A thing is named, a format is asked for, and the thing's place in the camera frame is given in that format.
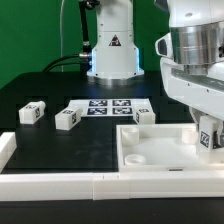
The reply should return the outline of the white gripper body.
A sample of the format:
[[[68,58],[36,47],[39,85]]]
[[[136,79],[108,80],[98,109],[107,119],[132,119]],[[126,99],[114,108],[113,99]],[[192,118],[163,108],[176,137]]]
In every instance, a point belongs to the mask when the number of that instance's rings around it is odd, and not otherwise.
[[[211,65],[206,75],[187,72],[173,61],[171,35],[155,42],[167,95],[189,107],[224,120],[224,62]]]

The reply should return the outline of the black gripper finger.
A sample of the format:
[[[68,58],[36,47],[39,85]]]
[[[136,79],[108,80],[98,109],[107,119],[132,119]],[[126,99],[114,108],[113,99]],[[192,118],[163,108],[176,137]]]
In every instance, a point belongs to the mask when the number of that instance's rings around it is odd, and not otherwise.
[[[224,121],[218,125],[218,129],[214,132],[213,147],[215,149],[224,147]]]

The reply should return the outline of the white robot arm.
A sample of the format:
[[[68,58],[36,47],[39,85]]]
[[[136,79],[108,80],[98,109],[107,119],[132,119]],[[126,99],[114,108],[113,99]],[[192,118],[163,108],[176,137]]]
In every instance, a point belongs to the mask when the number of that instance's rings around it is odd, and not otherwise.
[[[87,77],[109,84],[159,69],[168,96],[190,107],[199,143],[224,147],[224,0],[78,1],[84,25],[96,12]]]

